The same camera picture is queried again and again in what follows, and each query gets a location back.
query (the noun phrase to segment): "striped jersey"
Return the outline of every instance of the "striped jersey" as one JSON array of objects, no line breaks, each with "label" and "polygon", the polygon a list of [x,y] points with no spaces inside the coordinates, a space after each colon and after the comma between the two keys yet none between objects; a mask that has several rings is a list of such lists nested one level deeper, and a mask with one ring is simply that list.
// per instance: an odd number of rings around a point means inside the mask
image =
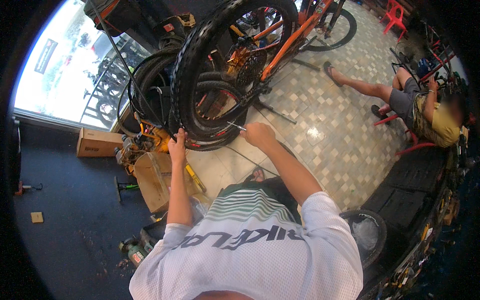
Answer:
[{"label": "striped jersey", "polygon": [[302,206],[305,228],[264,190],[212,203],[195,227],[168,224],[130,281],[134,299],[194,299],[234,291],[253,299],[355,299],[362,267],[348,224],[325,192]]}]

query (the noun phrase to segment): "window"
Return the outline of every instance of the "window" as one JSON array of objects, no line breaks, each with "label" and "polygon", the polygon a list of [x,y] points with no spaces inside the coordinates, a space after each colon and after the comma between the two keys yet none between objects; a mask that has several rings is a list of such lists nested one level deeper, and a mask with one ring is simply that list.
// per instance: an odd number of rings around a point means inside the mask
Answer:
[{"label": "window", "polygon": [[[83,8],[65,1],[39,34],[19,78],[15,112],[110,130],[129,77]],[[131,71],[150,55],[127,34],[113,39]],[[125,93],[120,107],[127,99]]]}]

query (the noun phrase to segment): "cardboard box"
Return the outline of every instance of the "cardboard box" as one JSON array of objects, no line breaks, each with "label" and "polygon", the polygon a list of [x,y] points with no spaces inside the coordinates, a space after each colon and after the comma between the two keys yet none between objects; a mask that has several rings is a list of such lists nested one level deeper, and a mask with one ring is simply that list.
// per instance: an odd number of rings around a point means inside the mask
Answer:
[{"label": "cardboard box", "polygon": [[78,137],[77,157],[115,156],[115,147],[123,147],[120,133],[82,128]]},{"label": "cardboard box", "polygon": [[[172,182],[170,155],[156,152],[145,153],[137,159],[133,168],[138,186],[150,212],[167,210]],[[199,189],[187,170],[183,171],[187,194],[198,193]]]}]

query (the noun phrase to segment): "flip-flop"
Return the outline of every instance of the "flip-flop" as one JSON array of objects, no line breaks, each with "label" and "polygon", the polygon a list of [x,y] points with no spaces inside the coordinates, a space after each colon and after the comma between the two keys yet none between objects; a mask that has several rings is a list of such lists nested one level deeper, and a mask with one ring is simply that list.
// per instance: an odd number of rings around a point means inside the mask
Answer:
[{"label": "flip-flop", "polygon": [[374,114],[377,118],[380,118],[380,120],[384,120],[384,119],[388,118],[387,115],[382,115],[379,112],[380,107],[378,107],[378,105],[373,104],[371,109],[372,109],[372,114]]},{"label": "flip-flop", "polygon": [[255,169],[253,169],[252,173],[251,173],[249,176],[247,176],[247,178],[245,178],[245,180],[244,180],[243,182],[249,182],[249,181],[254,180],[254,179],[255,179],[255,175],[254,175],[254,174],[255,174],[256,171],[260,171],[261,174],[262,174],[262,176],[263,176],[263,178],[264,178],[264,180],[265,180],[265,172],[264,172],[264,169],[261,168],[261,167],[256,167]]},{"label": "flip-flop", "polygon": [[331,68],[333,68],[332,64],[331,64],[329,61],[326,61],[326,62],[324,63],[324,71],[325,71],[325,73],[327,74],[328,77],[330,77],[330,79],[331,79],[338,87],[343,87],[343,84],[339,84],[335,79],[333,79]]}]

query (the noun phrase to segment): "man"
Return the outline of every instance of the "man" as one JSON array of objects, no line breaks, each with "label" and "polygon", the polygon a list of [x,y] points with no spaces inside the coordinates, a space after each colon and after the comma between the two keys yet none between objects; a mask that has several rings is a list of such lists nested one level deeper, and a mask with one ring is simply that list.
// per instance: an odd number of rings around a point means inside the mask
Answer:
[{"label": "man", "polygon": [[338,86],[348,85],[360,93],[378,97],[385,101],[382,108],[372,105],[375,116],[385,119],[386,113],[394,111],[419,138],[432,141],[440,147],[450,147],[457,142],[460,128],[466,121],[465,98],[453,94],[442,104],[436,102],[438,84],[431,76],[428,80],[428,93],[421,93],[410,73],[399,68],[392,86],[370,84],[346,77],[328,61],[324,64],[328,77]]},{"label": "man", "polygon": [[170,140],[172,183],[163,240],[130,281],[137,299],[356,299],[362,267],[348,224],[317,180],[263,123],[240,134],[275,165],[305,228],[256,180],[229,186],[192,228],[185,132]]}]

